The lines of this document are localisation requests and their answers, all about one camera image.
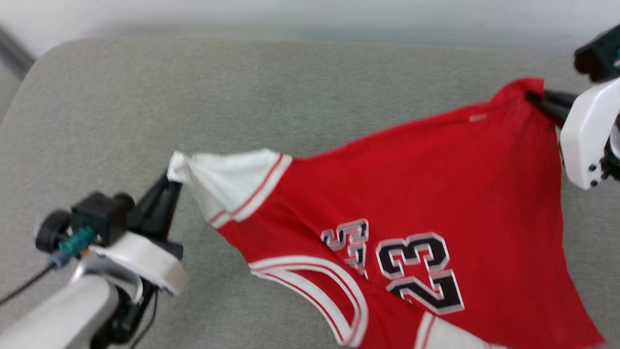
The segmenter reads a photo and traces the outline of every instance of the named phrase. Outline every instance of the white background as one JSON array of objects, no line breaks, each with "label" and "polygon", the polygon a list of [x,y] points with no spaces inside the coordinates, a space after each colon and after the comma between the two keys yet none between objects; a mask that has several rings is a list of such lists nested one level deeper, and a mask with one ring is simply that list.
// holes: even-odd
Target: white background
[{"label": "white background", "polygon": [[0,0],[35,58],[119,33],[569,51],[618,23],[618,0]]}]

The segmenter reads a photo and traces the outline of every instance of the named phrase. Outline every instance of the black cable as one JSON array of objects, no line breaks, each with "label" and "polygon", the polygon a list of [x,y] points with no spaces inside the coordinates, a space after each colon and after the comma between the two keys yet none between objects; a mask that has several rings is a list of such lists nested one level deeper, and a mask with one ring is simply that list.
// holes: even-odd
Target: black cable
[{"label": "black cable", "polygon": [[12,291],[11,293],[9,293],[6,296],[2,297],[2,299],[0,299],[0,306],[3,306],[5,303],[7,303],[11,299],[13,299],[15,296],[17,296],[18,294],[24,292],[27,288],[32,286],[33,283],[36,283],[39,279],[41,279],[47,273],[49,273],[50,270],[52,270],[52,268],[53,268],[53,265],[46,266],[45,269],[41,270],[38,274],[33,276],[30,280],[25,282],[23,285],[19,286],[17,289],[15,289],[15,291]]},{"label": "black cable", "polygon": [[149,323],[146,324],[146,327],[142,330],[142,332],[140,332],[138,338],[136,338],[136,340],[129,347],[129,349],[135,349],[142,340],[142,338],[144,338],[144,335],[146,335],[146,332],[148,332],[151,329],[151,326],[153,326],[153,322],[155,322],[155,315],[157,314],[158,295],[158,289],[155,289],[155,304],[153,304],[153,313],[151,314],[151,319],[149,320]]}]

